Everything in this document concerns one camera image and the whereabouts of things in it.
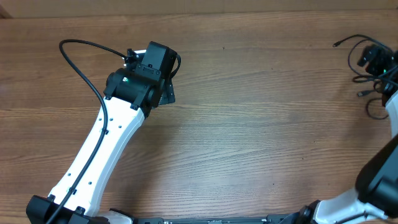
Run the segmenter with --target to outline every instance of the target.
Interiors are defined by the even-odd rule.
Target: beige wall
[[[396,9],[398,0],[0,0],[13,18],[134,14]]]

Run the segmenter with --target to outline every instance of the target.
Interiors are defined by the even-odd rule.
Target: wall
[[[398,0],[0,0],[13,18],[396,9]]]

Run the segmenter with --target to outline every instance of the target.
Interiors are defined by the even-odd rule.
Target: wooden tabletop
[[[123,53],[153,40],[182,58],[177,102],[132,137],[101,209],[241,217],[296,212],[354,185],[390,124],[366,116],[372,96],[356,96],[372,86],[351,82],[358,40],[332,44],[361,33],[396,49],[394,30],[397,10],[0,20],[0,222],[29,222],[31,196],[64,175],[100,108],[60,54],[63,39]],[[65,50],[100,91],[123,65],[94,47]]]

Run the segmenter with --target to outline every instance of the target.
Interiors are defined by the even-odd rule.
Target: wooden table
[[[29,222],[31,196],[60,180],[100,108],[58,51],[62,39],[121,52],[153,40],[182,57],[177,102],[130,140],[101,209],[240,217],[295,212],[354,185],[390,124],[368,118],[370,96],[356,96],[372,84],[351,83],[355,40],[331,46],[361,33],[396,49],[397,29],[396,10],[0,20],[0,222]],[[101,91],[123,65],[94,47],[65,48]]]

